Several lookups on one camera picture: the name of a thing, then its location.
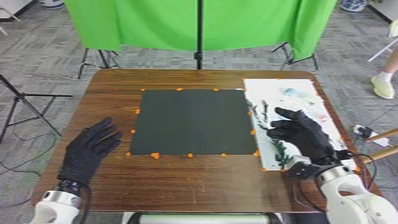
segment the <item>rectangular mat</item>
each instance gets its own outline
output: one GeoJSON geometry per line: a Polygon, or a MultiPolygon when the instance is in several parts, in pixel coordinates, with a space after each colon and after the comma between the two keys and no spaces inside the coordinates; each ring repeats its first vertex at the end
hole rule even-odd
{"type": "Polygon", "coordinates": [[[148,90],[132,154],[253,154],[249,107],[240,90],[148,90]]]}

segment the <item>robotic arm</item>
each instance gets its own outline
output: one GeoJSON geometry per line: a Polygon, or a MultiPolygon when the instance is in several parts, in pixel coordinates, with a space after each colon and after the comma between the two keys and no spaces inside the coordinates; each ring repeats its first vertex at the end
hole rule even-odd
{"type": "Polygon", "coordinates": [[[45,193],[36,204],[36,215],[31,224],[71,224],[82,204],[82,189],[89,189],[102,160],[121,144],[121,132],[112,119],[105,118],[86,128],[66,147],[64,164],[59,172],[59,186],[45,193]]]}
{"type": "Polygon", "coordinates": [[[327,198],[327,218],[331,224],[393,224],[398,213],[390,201],[365,188],[365,183],[350,168],[342,165],[342,156],[329,144],[329,136],[318,123],[302,111],[281,108],[276,112],[290,120],[272,122],[269,136],[288,141],[299,148],[286,164],[286,173],[299,179],[313,178],[327,198]]]}

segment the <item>shoe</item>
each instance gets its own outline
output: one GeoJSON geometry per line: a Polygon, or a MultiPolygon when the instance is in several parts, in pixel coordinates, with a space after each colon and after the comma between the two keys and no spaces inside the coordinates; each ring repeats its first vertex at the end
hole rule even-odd
{"type": "Polygon", "coordinates": [[[374,92],[377,96],[391,100],[395,98],[395,88],[390,82],[379,80],[377,76],[372,78],[374,92]]]}
{"type": "Polygon", "coordinates": [[[343,0],[340,8],[350,13],[359,13],[363,12],[366,5],[368,5],[366,0],[343,0]]]}

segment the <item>white paper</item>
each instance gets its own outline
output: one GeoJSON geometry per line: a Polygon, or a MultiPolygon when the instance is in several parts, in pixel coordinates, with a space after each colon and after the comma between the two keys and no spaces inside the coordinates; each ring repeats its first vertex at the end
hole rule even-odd
{"type": "MultiPolygon", "coordinates": [[[[281,170],[279,162],[276,161],[278,149],[272,140],[267,136],[267,130],[260,127],[263,121],[263,103],[269,104],[267,116],[269,122],[262,122],[263,126],[270,128],[270,122],[283,120],[276,113],[276,107],[288,110],[302,110],[311,119],[318,122],[324,132],[329,134],[331,144],[336,150],[347,149],[342,140],[340,131],[333,122],[333,118],[324,105],[322,97],[317,94],[313,81],[308,79],[246,79],[246,98],[256,107],[258,116],[253,117],[253,127],[256,130],[256,141],[262,154],[262,163],[267,170],[281,170]]],[[[301,155],[297,147],[285,142],[286,154],[301,155]]],[[[345,160],[343,164],[356,169],[354,160],[345,160]]]]}

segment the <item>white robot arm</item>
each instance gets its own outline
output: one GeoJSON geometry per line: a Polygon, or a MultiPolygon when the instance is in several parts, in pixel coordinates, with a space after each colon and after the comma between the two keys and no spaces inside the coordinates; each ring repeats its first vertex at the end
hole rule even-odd
{"type": "Polygon", "coordinates": [[[393,204],[365,188],[363,180],[349,167],[338,166],[317,177],[327,197],[327,218],[331,224],[395,224],[398,212],[393,204]]]}
{"type": "Polygon", "coordinates": [[[31,224],[71,224],[79,215],[80,197],[64,191],[48,191],[36,204],[31,224]]]}

